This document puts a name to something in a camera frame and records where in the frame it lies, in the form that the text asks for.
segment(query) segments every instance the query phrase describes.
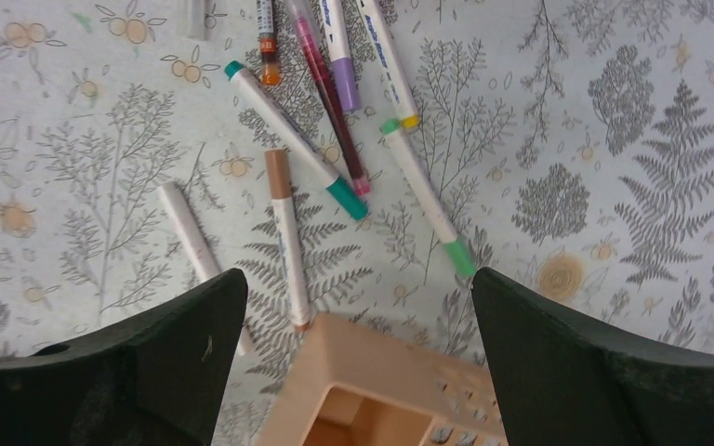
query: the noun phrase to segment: marker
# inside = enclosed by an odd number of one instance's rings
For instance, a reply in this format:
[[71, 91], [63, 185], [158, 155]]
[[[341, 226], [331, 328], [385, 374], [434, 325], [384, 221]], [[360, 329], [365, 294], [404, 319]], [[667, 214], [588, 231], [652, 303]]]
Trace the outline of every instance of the marker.
[[288, 17], [291, 19], [292, 26], [297, 32], [297, 39], [302, 46], [305, 60], [308, 62], [308, 69], [311, 70], [313, 82], [316, 84], [316, 89], [319, 90], [319, 97], [322, 99], [324, 109], [327, 110], [330, 123], [335, 130], [337, 142], [343, 150], [343, 159], [349, 168], [354, 191], [357, 192], [357, 195], [365, 195], [371, 191], [371, 183], [368, 182], [368, 175], [360, 163], [360, 155], [357, 154], [354, 142], [351, 141], [349, 126], [346, 125], [346, 118], [343, 117], [343, 109], [337, 98], [335, 85], [330, 79], [330, 71], [327, 70], [322, 52], [316, 45], [317, 39], [313, 37], [311, 24], [316, 22], [311, 18], [308, 0], [285, 0], [285, 6], [288, 9]]
[[472, 262], [469, 249], [458, 238], [458, 233], [453, 227], [453, 223], [450, 222], [447, 214], [442, 209], [442, 205], [437, 200], [433, 190], [431, 190], [430, 183], [423, 173], [423, 168], [420, 166], [417, 156], [413, 152], [412, 143], [406, 136], [406, 131], [403, 129], [401, 121], [390, 119], [381, 126], [381, 132], [390, 147], [392, 156], [401, 167], [409, 186], [412, 187], [420, 206], [429, 218], [444, 251], [450, 257], [453, 265], [456, 266], [456, 271], [464, 277], [474, 275], [477, 269]]
[[177, 34], [194, 40], [206, 40], [204, 26], [206, 0], [178, 0]]
[[324, 187], [346, 209], [355, 220], [361, 220], [368, 214], [368, 208], [361, 202], [335, 168], [324, 160], [321, 153], [313, 148], [313, 144], [298, 131], [293, 121], [280, 106], [261, 90], [256, 84], [253, 74], [241, 63], [234, 60], [226, 65], [226, 74], [232, 84], [236, 85], [241, 96], [250, 102], [261, 118], [269, 125], [289, 149], [296, 152], [313, 170], [313, 173], [324, 184]]
[[324, 37], [332, 61], [335, 87], [344, 112], [360, 108], [357, 84], [354, 81], [354, 64], [351, 62], [349, 38], [346, 35], [346, 21], [340, 0], [321, 0], [324, 20]]
[[379, 62], [384, 69], [384, 78], [390, 86], [392, 102], [398, 113], [398, 119], [401, 120], [404, 127], [414, 127], [420, 123], [420, 116], [417, 114], [415, 98], [412, 97], [412, 90], [409, 89], [409, 83], [406, 82], [406, 76], [403, 75], [401, 59], [392, 44], [390, 30], [384, 21], [381, 8], [377, 0], [354, 1], [357, 2], [357, 7], [360, 9], [365, 29], [377, 48]]
[[261, 63], [264, 73], [261, 82], [264, 85], [278, 85], [281, 74], [278, 69], [278, 41], [275, 40], [275, 22], [272, 18], [272, 0], [257, 0], [258, 9], [258, 49], [261, 51]]
[[[192, 262], [198, 280], [204, 283], [220, 274], [222, 270], [215, 257], [212, 256], [209, 246], [206, 245], [204, 234], [198, 228], [190, 207], [177, 186], [173, 182], [168, 182], [157, 188], [157, 192], [160, 194], [160, 201], [163, 202], [165, 212], [168, 213], [168, 218], [173, 223], [174, 230], [184, 247], [185, 254]], [[236, 352], [243, 356], [255, 349], [256, 346], [253, 344], [250, 333], [242, 327]]]
[[291, 304], [291, 323], [298, 332], [308, 330], [311, 324], [311, 305], [308, 302], [308, 285], [302, 267], [302, 249], [299, 247], [297, 216], [291, 195], [291, 173], [284, 150], [265, 151], [267, 177], [270, 178], [272, 211], [278, 230], [278, 246], [284, 265], [284, 277]]

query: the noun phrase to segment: purple marker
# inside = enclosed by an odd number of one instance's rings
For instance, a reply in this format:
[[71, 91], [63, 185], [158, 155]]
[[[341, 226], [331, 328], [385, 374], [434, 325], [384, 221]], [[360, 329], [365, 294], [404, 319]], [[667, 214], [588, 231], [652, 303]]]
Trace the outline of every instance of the purple marker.
[[324, 18], [324, 40], [327, 41], [327, 50], [332, 60], [337, 96], [343, 111], [353, 112], [360, 108], [360, 97], [357, 96], [357, 85], [354, 82], [354, 66], [351, 63], [343, 7], [340, 0], [320, 1]]

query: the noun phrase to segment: white marker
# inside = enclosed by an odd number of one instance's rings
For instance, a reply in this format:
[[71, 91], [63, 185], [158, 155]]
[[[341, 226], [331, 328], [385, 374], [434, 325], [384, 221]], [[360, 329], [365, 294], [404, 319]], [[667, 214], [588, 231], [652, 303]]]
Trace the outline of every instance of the white marker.
[[419, 124], [420, 117], [417, 114], [415, 98], [412, 97], [412, 90], [406, 82], [401, 68], [401, 59], [398, 52], [392, 45], [392, 36], [384, 21], [381, 8], [377, 0], [354, 0], [360, 9], [360, 16], [363, 17], [363, 24], [368, 31], [368, 35], [377, 48], [379, 62], [384, 68], [384, 78], [390, 86], [392, 101], [398, 119], [406, 128], [411, 128]]
[[330, 53], [330, 60], [332, 60], [332, 71], [335, 75], [335, 87], [337, 96], [340, 98], [340, 106], [344, 112], [353, 112], [360, 108], [360, 97], [357, 96], [354, 64], [351, 62], [346, 21], [343, 19], [343, 6], [340, 1], [320, 0], [324, 22], [324, 40], [327, 42], [327, 50]]
[[305, 161], [346, 212], [355, 220], [363, 219], [368, 214], [365, 203], [357, 198], [346, 179], [339, 175], [337, 170], [324, 160], [322, 154], [313, 148], [313, 144], [302, 136], [280, 106], [264, 94], [253, 74], [236, 60], [226, 65], [225, 72], [231, 83], [237, 86], [242, 97], [250, 102], [256, 113], [278, 134], [289, 149]]
[[420, 166], [420, 162], [412, 148], [412, 143], [401, 126], [401, 121], [391, 119], [382, 125], [381, 131], [388, 147], [390, 147], [392, 156], [401, 167], [403, 176], [406, 177], [409, 186], [420, 202], [420, 206], [429, 218], [444, 251], [456, 266], [456, 271], [464, 277], [474, 275], [476, 268], [469, 254], [469, 249], [458, 238], [456, 228], [453, 227], [453, 223], [450, 222], [450, 218], [442, 209], [442, 205], [437, 200], [433, 190], [431, 190], [429, 179]]
[[[184, 247], [185, 254], [192, 262], [195, 268], [195, 275], [201, 283], [212, 279], [222, 272], [218, 262], [204, 240], [204, 234], [198, 228], [195, 218], [192, 216], [190, 207], [185, 202], [177, 186], [173, 183], [165, 183], [157, 188], [160, 194], [160, 201], [165, 206], [165, 211], [174, 225], [179, 240]], [[240, 356], [255, 350], [253, 339], [247, 330], [242, 327], [242, 333], [239, 336], [239, 343], [236, 346], [236, 352]]]
[[302, 267], [302, 249], [299, 247], [297, 216], [291, 193], [291, 173], [284, 150], [265, 151], [267, 177], [270, 179], [272, 211], [278, 230], [278, 246], [284, 264], [286, 289], [291, 304], [291, 323], [299, 332], [311, 324], [311, 305], [308, 302], [308, 285]]
[[206, 0], [178, 0], [177, 34], [194, 40], [206, 40]]

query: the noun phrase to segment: red pen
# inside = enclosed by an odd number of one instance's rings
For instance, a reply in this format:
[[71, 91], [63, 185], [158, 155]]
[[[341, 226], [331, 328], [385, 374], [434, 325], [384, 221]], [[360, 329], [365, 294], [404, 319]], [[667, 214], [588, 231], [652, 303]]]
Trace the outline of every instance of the red pen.
[[340, 105], [340, 99], [337, 97], [335, 84], [330, 78], [330, 71], [327, 70], [322, 52], [313, 38], [309, 6], [299, 0], [286, 0], [285, 5], [297, 31], [297, 38], [302, 46], [302, 52], [305, 54], [305, 60], [308, 61], [308, 68], [311, 70], [313, 82], [316, 83], [319, 96], [322, 98], [324, 108], [327, 110], [327, 115], [329, 115], [330, 122], [335, 129], [337, 142], [343, 150], [343, 159], [349, 168], [349, 176], [351, 177], [354, 192], [358, 196], [365, 195], [371, 191], [371, 184], [368, 182], [368, 175], [365, 174], [363, 164], [360, 162], [360, 155], [354, 149], [354, 142], [351, 141], [349, 127], [343, 117], [343, 108]]

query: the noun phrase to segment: green cap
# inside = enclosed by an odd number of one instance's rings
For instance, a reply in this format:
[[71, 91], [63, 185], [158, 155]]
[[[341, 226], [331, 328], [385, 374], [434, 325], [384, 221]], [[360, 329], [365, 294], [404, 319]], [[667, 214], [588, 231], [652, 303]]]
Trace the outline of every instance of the green cap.
[[389, 135], [390, 133], [398, 130], [399, 128], [401, 128], [401, 121], [397, 119], [390, 119], [386, 123], [382, 124], [382, 135]]
[[459, 276], [469, 277], [475, 275], [477, 268], [475, 268], [475, 264], [472, 263], [472, 255], [469, 253], [469, 248], [467, 248], [463, 241], [458, 239], [455, 242], [442, 243], [442, 246], [447, 256], [449, 256], [453, 262], [453, 265], [456, 266], [456, 272]]
[[362, 220], [368, 215], [368, 206], [357, 198], [354, 190], [351, 189], [351, 186], [343, 177], [338, 177], [336, 182], [327, 188], [327, 191], [346, 209], [351, 218]]
[[231, 80], [236, 72], [240, 71], [244, 67], [245, 66], [243, 64], [237, 62], [236, 60], [232, 60], [231, 63], [226, 65], [226, 69], [223, 71], [226, 72], [226, 75], [229, 76], [229, 80]]

